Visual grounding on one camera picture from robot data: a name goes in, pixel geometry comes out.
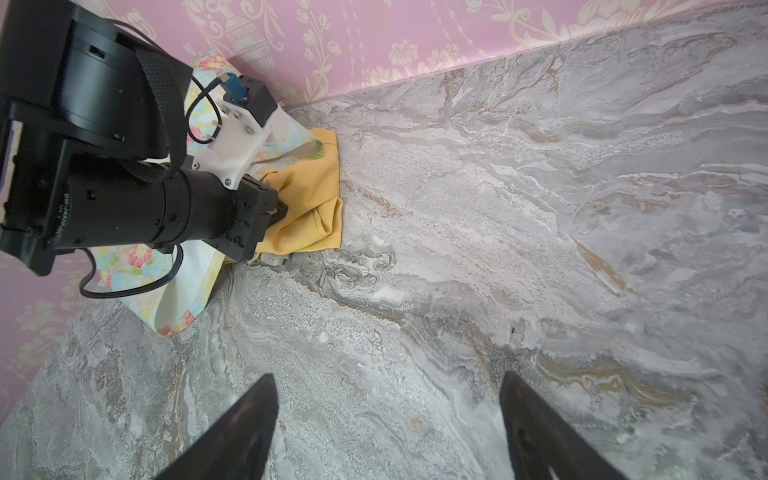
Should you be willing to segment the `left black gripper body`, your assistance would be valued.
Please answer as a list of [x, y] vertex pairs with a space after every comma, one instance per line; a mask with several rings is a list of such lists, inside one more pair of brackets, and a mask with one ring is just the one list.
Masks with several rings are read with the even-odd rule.
[[206, 243], [235, 262], [250, 261], [268, 228], [287, 213], [288, 206], [275, 189], [254, 179], [242, 179], [238, 189], [229, 194], [226, 229]]

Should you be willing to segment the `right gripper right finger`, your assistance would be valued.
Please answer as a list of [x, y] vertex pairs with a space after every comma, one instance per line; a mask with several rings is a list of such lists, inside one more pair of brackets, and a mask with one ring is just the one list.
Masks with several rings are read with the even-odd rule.
[[517, 373], [505, 373], [499, 402], [517, 479], [625, 477]]

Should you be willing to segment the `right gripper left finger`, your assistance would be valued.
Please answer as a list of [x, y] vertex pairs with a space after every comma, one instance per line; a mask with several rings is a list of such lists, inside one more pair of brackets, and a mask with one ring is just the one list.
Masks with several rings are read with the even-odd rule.
[[262, 478], [278, 412], [278, 391], [274, 376], [265, 374], [158, 477]]

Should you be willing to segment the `yellow cloth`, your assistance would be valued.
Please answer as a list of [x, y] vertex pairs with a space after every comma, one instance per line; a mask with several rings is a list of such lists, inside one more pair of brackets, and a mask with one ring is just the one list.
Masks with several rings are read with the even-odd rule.
[[267, 229], [255, 255], [287, 256], [297, 252], [338, 249], [342, 245], [343, 200], [336, 133], [311, 131], [322, 143], [319, 153], [292, 162], [256, 163], [248, 174], [277, 191], [287, 206], [285, 217]]

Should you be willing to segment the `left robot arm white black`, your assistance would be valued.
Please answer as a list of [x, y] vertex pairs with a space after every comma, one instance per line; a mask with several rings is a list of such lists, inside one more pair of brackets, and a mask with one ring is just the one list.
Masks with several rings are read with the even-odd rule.
[[200, 240], [247, 261], [288, 212], [249, 167], [275, 130], [266, 85], [213, 80], [213, 136], [189, 154], [191, 68], [70, 1], [11, 1], [1, 27], [1, 249], [39, 276], [78, 249]]

